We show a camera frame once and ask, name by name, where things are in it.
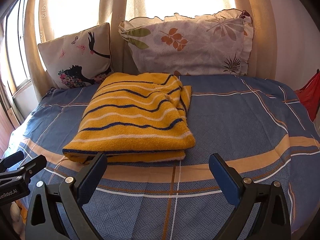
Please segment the wall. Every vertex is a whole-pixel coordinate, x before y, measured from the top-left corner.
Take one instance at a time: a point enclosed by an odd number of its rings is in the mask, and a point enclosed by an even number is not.
[[[299,0],[271,0],[277,32],[275,79],[293,90],[320,68],[320,32]]]
[[[30,82],[13,96],[13,101],[24,119],[38,106],[33,84]]]

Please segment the striped towel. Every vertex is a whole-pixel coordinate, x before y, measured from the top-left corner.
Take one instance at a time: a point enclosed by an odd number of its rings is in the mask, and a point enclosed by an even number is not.
[[[98,152],[108,162],[182,160],[184,149],[195,146],[186,121],[190,95],[191,86],[173,75],[114,73],[94,94],[63,153],[80,163]]]

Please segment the bed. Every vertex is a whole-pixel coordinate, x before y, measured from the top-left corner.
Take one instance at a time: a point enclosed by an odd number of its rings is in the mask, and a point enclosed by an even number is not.
[[[304,106],[286,85],[234,75],[180,76],[192,86],[188,126],[196,146],[182,161],[110,163],[90,202],[83,206],[104,239],[212,239],[233,210],[208,168],[219,153],[242,177],[270,184],[286,196],[291,230],[316,212],[320,197],[320,138]],[[25,160],[42,154],[48,165],[33,177],[47,184],[74,176],[83,166],[62,148],[77,133],[98,85],[51,90],[15,130],[5,156],[23,150]],[[22,200],[27,207],[31,195]],[[244,239],[255,205],[239,239]],[[76,239],[62,207],[61,216]]]

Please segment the black bracket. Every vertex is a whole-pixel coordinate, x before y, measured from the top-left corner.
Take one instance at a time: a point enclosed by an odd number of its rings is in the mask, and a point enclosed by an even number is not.
[[[62,203],[79,240],[102,240],[82,205],[91,199],[107,165],[107,157],[98,153],[75,177],[67,177],[60,184],[46,185],[39,181],[29,206],[26,239],[42,240],[44,236],[46,240],[70,239],[57,208],[57,203]]]
[[[228,203],[235,206],[214,240],[237,240],[254,203],[259,202],[258,214],[246,240],[291,239],[289,212],[280,182],[266,185],[242,178],[217,153],[210,156],[209,168]]]
[[[24,154],[18,151],[0,160],[0,232],[3,239],[18,240],[20,237],[12,228],[9,209],[11,202],[28,196],[28,188],[31,177],[41,171],[47,165],[43,155],[39,155],[15,171],[6,170],[22,161]]]

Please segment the metal bolt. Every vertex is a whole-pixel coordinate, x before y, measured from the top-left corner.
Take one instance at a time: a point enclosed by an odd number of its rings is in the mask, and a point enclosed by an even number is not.
[[[65,182],[66,182],[66,183],[71,183],[71,182],[73,182],[73,177],[67,177],[67,178],[65,179]]]
[[[248,178],[248,177],[245,177],[245,178],[243,178],[243,182],[244,182],[245,184],[250,184],[250,183],[252,182],[252,179],[250,179],[250,178]]]
[[[41,187],[43,185],[43,181],[38,181],[36,185],[37,187]]]
[[[276,187],[280,187],[280,186],[281,186],[281,184],[280,184],[279,181],[275,181],[275,182],[273,183],[273,185],[275,185]]]

